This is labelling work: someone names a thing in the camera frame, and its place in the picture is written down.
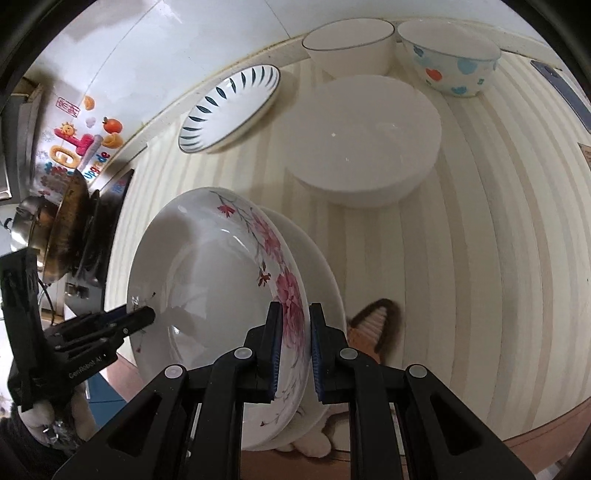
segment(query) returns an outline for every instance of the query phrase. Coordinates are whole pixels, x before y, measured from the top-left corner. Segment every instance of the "screw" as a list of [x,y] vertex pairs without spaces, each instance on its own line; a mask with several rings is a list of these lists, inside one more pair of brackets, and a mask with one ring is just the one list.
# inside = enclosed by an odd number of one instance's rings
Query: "screw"
[[414,378],[424,378],[427,376],[427,369],[422,365],[415,364],[408,369],[408,373],[410,373]]
[[43,433],[47,436],[47,441],[51,445],[55,445],[60,439],[60,436],[52,427],[47,427],[45,430],[43,430]]
[[339,355],[345,360],[355,360],[357,358],[357,350],[354,348],[343,348]]
[[170,365],[164,371],[167,378],[178,378],[183,374],[183,367],[179,365]]
[[234,350],[234,356],[240,360],[246,360],[252,356],[252,350],[250,350],[247,346],[241,346]]

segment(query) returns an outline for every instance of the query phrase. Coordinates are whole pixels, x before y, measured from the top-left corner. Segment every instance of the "bowl rim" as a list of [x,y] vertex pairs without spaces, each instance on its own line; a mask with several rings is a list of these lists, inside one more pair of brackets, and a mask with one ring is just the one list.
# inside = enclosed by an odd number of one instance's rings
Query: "bowl rim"
[[[383,22],[383,23],[387,23],[392,27],[392,31],[384,36],[381,37],[377,40],[372,40],[372,41],[368,41],[368,42],[364,42],[364,43],[360,43],[357,45],[351,45],[349,47],[336,47],[336,48],[310,48],[310,47],[306,47],[305,45],[305,41],[306,39],[312,35],[312,33],[321,30],[324,27],[328,27],[329,25],[335,24],[335,23],[341,23],[341,22],[348,22],[350,20],[375,20],[378,22]],[[333,22],[328,22],[325,23],[324,25],[321,25],[313,30],[310,30],[302,39],[301,39],[301,46],[304,47],[306,50],[310,50],[310,51],[339,51],[339,50],[350,50],[351,48],[358,48],[358,47],[364,47],[367,45],[373,45],[374,43],[380,42],[382,40],[386,40],[387,38],[390,38],[392,35],[394,35],[396,33],[396,27],[394,26],[394,24],[392,22],[389,22],[388,20],[384,20],[383,18],[371,18],[371,17],[352,17],[352,18],[342,18],[341,20],[335,20]]]
[[439,19],[439,18],[413,18],[412,20],[406,20],[405,22],[402,22],[397,29],[398,35],[400,35],[400,38],[402,38],[403,41],[407,42],[407,43],[411,43],[412,45],[415,45],[419,48],[421,48],[422,50],[428,50],[428,51],[432,51],[434,53],[438,53],[439,55],[445,55],[446,57],[454,57],[456,59],[466,59],[466,60],[471,60],[471,61],[497,61],[498,59],[501,58],[501,56],[503,55],[502,50],[499,48],[499,46],[493,42],[490,38],[480,34],[479,32],[476,32],[474,30],[475,33],[479,34],[484,40],[486,40],[487,42],[490,42],[491,44],[493,44],[497,50],[499,51],[498,56],[493,57],[493,58],[489,58],[489,59],[476,59],[476,58],[471,58],[471,57],[465,57],[464,55],[454,55],[453,53],[445,53],[443,51],[439,51],[439,50],[435,50],[434,48],[431,47],[425,47],[423,45],[420,45],[412,40],[409,40],[407,38],[405,38],[401,33],[400,33],[400,28],[404,25],[404,24],[408,24],[408,23],[421,23],[423,21],[430,21],[430,22],[436,22],[436,23],[441,23],[441,24],[453,24],[454,22],[450,22],[448,20],[443,20],[443,19]]
[[[220,138],[219,140],[215,141],[214,143],[210,144],[210,145],[206,145],[202,148],[199,148],[198,150],[193,150],[193,151],[187,151],[183,148],[183,145],[181,145],[181,132],[183,130],[183,127],[185,126],[185,124],[187,123],[187,120],[189,119],[189,115],[191,115],[191,113],[193,112],[193,110],[195,110],[197,108],[197,105],[207,96],[209,96],[214,90],[216,90],[217,87],[219,87],[223,82],[227,81],[228,79],[230,79],[231,77],[233,77],[234,75],[238,74],[238,73],[242,73],[245,72],[247,70],[250,70],[252,68],[256,68],[256,67],[270,67],[272,69],[275,69],[277,72],[277,84],[275,85],[275,88],[273,89],[273,91],[271,92],[271,94],[269,95],[269,97],[265,100],[265,102],[258,108],[256,109],[252,115],[250,115],[246,120],[244,120],[240,125],[238,125],[234,130],[232,130],[231,132],[228,132],[226,135],[224,135],[222,138]],[[252,118],[261,111],[261,109],[263,107],[265,107],[269,102],[273,101],[275,96],[279,93],[279,85],[281,83],[281,69],[275,65],[272,65],[270,63],[259,63],[256,65],[251,65],[249,67],[243,68],[241,70],[238,70],[237,72],[232,73],[231,75],[228,75],[226,78],[224,78],[223,80],[220,80],[214,87],[212,87],[210,90],[207,91],[207,93],[204,93],[203,95],[201,95],[201,97],[199,97],[199,100],[197,100],[197,102],[195,102],[193,104],[193,106],[191,107],[191,109],[188,111],[187,116],[185,117],[183,124],[181,125],[181,128],[179,130],[179,133],[177,135],[177,145],[180,149],[181,152],[187,154],[187,155],[193,155],[194,153],[208,153],[209,151],[214,151],[218,148],[218,145],[222,142],[225,142],[231,135],[235,134],[237,130],[241,129],[242,127],[244,127],[244,125],[246,125],[248,122],[250,122],[252,120]]]

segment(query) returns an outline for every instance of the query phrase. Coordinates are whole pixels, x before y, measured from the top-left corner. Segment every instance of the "striped tablecloth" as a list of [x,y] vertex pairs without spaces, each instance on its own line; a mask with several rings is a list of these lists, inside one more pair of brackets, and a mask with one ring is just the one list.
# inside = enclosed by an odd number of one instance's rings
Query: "striped tablecloth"
[[489,89],[458,99],[420,83],[398,54],[392,76],[424,92],[443,124],[439,160],[414,193],[354,210],[294,180],[273,120],[330,77],[309,59],[292,64],[277,104],[230,150],[183,154],[180,118],[133,162],[106,307],[125,302],[135,250],[167,202],[231,188],[308,232],[348,315],[380,297],[398,301],[404,329],[388,364],[426,365],[508,438],[591,395],[591,174],[577,144],[591,135],[526,58],[504,53]]

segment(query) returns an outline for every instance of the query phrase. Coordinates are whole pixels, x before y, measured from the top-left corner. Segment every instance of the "plate with blue leaf pattern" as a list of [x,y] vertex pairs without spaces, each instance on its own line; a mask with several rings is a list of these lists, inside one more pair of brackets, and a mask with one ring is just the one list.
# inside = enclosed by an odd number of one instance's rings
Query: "plate with blue leaf pattern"
[[213,152],[246,133],[277,97],[281,73],[255,65],[222,80],[189,112],[178,134],[185,153]]

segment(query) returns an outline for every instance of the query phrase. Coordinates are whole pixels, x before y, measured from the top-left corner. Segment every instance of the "floral bowl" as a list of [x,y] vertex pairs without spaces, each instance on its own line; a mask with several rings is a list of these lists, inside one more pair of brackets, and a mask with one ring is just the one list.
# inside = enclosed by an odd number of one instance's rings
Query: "floral bowl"
[[139,373],[152,380],[171,364],[213,363],[242,346],[247,331],[283,305],[279,384],[270,405],[246,405],[242,448],[289,423],[306,387],[310,318],[306,293],[281,234],[256,205],[221,188],[183,193],[152,220],[134,257],[128,310],[148,305],[156,320],[131,337]]

